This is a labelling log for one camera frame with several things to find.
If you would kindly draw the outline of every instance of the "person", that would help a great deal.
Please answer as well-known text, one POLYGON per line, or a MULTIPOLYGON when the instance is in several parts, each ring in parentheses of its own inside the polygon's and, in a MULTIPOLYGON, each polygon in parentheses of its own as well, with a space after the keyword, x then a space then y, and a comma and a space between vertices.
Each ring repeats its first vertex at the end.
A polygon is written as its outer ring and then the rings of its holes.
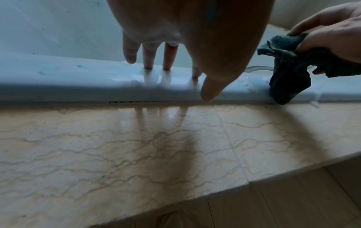
MULTIPOLYGON (((324 9, 297 24, 288 35, 296 36, 319 26, 323 27, 310 32, 296 52, 325 47, 342 59, 361 63, 361 2, 324 9)), ((314 70, 314 74, 323 73, 314 70)))
POLYGON ((108 0, 123 28, 123 52, 135 63, 143 47, 145 68, 153 67, 165 42, 163 68, 170 69, 177 47, 192 58, 192 76, 206 74, 201 97, 218 96, 245 70, 258 46, 274 0, 108 0))

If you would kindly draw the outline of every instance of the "wall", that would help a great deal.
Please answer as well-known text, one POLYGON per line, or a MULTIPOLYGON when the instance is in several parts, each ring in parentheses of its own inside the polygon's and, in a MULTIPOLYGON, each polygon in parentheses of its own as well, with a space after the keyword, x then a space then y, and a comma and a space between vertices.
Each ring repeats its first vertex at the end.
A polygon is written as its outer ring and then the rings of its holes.
MULTIPOLYGON (((291 28, 344 2, 349 0, 276 0, 270 23, 291 28)), ((0 51, 124 61, 121 28, 106 0, 2 0, 0 31, 0 51)), ((162 45, 155 64, 162 64, 163 51, 162 45)), ((137 62, 142 63, 141 51, 137 62)), ((182 45, 175 66, 191 66, 182 45)))

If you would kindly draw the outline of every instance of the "dark cloth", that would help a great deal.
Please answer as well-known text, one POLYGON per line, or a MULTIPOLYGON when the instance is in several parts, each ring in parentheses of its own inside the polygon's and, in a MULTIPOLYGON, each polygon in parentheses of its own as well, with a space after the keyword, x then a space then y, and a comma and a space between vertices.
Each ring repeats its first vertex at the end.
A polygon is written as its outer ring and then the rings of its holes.
POLYGON ((361 64, 343 60, 327 48, 314 48, 305 53, 295 53, 307 34, 275 36, 257 49, 258 55, 275 58, 270 95, 277 104, 287 104, 298 93, 311 86, 307 72, 310 65, 317 66, 329 78, 361 74, 361 64))

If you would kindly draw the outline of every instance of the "black cleaning cloth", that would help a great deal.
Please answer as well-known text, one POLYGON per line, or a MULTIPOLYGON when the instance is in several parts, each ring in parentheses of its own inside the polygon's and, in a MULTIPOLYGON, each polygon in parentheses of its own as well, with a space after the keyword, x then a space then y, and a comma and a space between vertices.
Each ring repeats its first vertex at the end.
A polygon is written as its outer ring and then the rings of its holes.
POLYGON ((327 48, 295 53, 297 46, 307 35, 275 36, 257 49, 258 55, 275 58, 270 95, 277 104, 287 104, 311 86, 307 72, 307 67, 311 65, 323 70, 329 78, 361 74, 361 64, 343 60, 327 48))

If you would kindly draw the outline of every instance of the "hand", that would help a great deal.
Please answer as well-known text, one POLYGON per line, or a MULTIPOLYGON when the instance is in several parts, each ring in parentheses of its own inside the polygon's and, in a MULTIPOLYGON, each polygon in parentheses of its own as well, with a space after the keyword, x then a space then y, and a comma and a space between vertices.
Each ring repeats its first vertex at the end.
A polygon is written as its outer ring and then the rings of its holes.
MULTIPOLYGON (((318 26, 325 27, 306 36, 296 52, 325 47, 342 59, 361 63, 361 2, 324 9, 300 22, 288 35, 296 36, 318 26)), ((323 73, 319 69, 314 71, 314 74, 323 73)))
POLYGON ((108 0, 123 28, 123 51, 135 63, 143 46, 152 69, 165 42, 163 68, 170 69, 179 44, 192 61, 192 76, 207 75, 201 97, 211 101, 245 70, 263 35, 274 0, 108 0))

